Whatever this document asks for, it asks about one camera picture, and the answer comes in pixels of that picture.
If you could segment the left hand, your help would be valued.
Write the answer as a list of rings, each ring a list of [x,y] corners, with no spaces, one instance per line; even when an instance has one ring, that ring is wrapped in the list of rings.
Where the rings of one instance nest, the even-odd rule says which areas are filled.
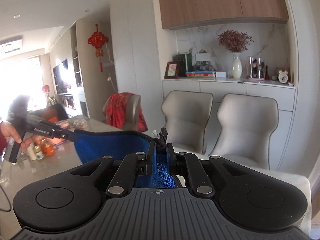
[[[1,152],[6,148],[7,142],[10,138],[14,139],[18,144],[20,144],[22,152],[25,152],[27,148],[31,145],[34,139],[37,137],[33,134],[31,137],[22,140],[21,136],[17,132],[16,128],[8,122],[1,122]]]

